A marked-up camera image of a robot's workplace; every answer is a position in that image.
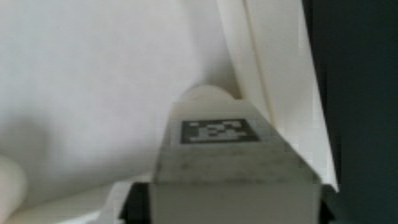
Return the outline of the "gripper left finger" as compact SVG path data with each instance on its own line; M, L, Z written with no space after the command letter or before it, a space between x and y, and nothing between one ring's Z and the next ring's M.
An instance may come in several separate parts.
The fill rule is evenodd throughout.
M150 224L149 184L143 182L131 185L118 220L122 224Z

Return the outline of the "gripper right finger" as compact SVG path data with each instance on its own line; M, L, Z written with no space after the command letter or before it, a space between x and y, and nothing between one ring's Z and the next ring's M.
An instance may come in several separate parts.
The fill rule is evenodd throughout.
M337 192L333 187L325 184L321 186L317 224L335 224L337 213Z

